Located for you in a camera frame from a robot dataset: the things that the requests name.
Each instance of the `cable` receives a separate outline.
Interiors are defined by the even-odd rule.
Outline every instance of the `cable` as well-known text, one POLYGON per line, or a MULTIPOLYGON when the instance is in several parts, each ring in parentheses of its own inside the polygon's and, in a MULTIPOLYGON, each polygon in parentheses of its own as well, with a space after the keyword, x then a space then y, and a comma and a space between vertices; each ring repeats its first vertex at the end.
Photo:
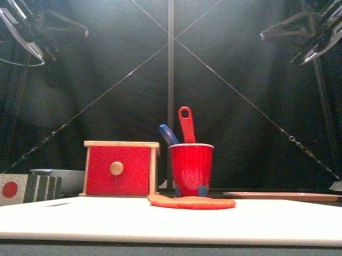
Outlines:
POLYGON ((30 64, 26 65, 26 64, 16 63, 16 62, 8 61, 8 60, 1 59, 1 58, 0 58, 0 61, 2 63, 6 63, 9 65, 14 65, 14 66, 18 66, 18 67, 38 67, 38 66, 42 66, 45 64, 44 60, 41 60, 41 62, 38 64, 33 64, 33 65, 30 65, 30 64))

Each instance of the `red cup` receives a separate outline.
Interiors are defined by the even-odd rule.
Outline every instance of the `red cup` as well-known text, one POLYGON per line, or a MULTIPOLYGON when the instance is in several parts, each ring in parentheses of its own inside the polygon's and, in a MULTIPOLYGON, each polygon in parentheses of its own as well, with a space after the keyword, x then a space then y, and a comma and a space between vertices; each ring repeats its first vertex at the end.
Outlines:
POLYGON ((169 147, 176 196, 207 196, 213 146, 181 143, 169 147))

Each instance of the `wooden knob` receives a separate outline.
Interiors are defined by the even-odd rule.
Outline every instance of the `wooden knob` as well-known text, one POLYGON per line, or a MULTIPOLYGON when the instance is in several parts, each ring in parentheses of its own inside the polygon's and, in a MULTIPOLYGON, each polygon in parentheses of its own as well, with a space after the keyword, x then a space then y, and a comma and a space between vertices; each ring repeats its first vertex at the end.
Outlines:
POLYGON ((109 167, 112 175, 120 175, 123 173, 123 163, 116 161, 111 164, 109 167))

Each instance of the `orange pad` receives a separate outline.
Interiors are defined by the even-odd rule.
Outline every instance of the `orange pad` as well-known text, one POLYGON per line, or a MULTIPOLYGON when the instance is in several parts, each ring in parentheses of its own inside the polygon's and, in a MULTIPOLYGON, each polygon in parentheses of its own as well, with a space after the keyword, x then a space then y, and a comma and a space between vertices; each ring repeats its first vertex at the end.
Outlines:
POLYGON ((191 210, 228 209, 236 205, 232 199, 212 199, 199 196, 169 198, 161 195, 148 195, 147 199, 152 206, 191 210))

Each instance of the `red circle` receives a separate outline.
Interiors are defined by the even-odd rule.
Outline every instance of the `red circle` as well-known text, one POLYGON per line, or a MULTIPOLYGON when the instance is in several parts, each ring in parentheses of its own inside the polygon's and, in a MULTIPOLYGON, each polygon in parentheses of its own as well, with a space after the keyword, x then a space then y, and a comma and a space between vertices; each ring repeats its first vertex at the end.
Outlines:
POLYGON ((16 193, 17 193, 17 184, 13 181, 5 183, 2 187, 2 195, 6 198, 10 198, 16 195, 16 193))

